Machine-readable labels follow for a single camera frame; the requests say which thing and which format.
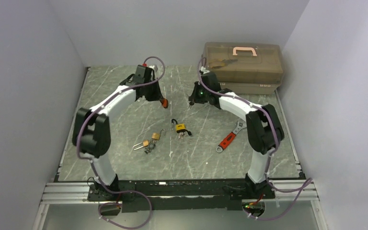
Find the orange padlock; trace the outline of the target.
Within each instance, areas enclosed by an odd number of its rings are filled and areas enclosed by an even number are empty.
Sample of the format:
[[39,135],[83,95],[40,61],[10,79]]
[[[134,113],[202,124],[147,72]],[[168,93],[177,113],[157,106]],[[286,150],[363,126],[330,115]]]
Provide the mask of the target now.
[[169,101],[166,98],[160,100],[160,103],[163,108],[167,109],[169,107]]

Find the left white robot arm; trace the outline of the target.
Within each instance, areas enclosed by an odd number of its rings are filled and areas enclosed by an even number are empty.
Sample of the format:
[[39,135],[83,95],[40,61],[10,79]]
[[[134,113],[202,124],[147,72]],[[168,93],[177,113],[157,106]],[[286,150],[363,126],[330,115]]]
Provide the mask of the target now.
[[108,156],[111,119],[142,97],[168,108],[169,102],[161,93],[155,72],[154,66],[138,65],[135,73],[121,81],[102,102],[91,108],[79,108],[76,112],[72,144],[76,147],[77,157],[90,162],[95,181],[102,185],[99,194],[106,201],[115,200],[120,191],[117,173]]

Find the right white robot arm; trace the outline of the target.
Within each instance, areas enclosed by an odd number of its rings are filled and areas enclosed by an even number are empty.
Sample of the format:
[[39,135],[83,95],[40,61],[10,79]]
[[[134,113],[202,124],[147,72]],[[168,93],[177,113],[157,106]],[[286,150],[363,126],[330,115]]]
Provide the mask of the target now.
[[285,136],[274,106],[252,103],[229,89],[222,89],[215,73],[207,70],[198,72],[198,81],[188,101],[190,105],[208,103],[246,123],[253,156],[245,176],[245,193],[251,199],[258,198],[268,187],[269,161]]

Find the yellow padlock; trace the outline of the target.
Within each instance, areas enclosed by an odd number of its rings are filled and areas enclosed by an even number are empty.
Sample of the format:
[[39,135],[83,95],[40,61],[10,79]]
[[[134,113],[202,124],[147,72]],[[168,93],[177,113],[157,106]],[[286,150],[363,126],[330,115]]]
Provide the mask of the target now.
[[179,123],[176,119],[171,119],[171,123],[175,126],[175,132],[177,133],[177,139],[182,139],[186,136],[192,136],[192,132],[189,131],[184,123]]

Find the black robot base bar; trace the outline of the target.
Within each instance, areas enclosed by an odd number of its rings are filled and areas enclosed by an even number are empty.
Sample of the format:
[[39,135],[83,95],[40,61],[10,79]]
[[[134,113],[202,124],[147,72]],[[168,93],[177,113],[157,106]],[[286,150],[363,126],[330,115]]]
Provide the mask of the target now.
[[275,199],[268,186],[253,192],[245,179],[198,179],[198,180],[121,180],[119,194],[107,192],[99,183],[88,182],[88,201],[117,203],[123,213],[145,210],[225,209],[242,210],[252,203],[253,207],[263,199]]

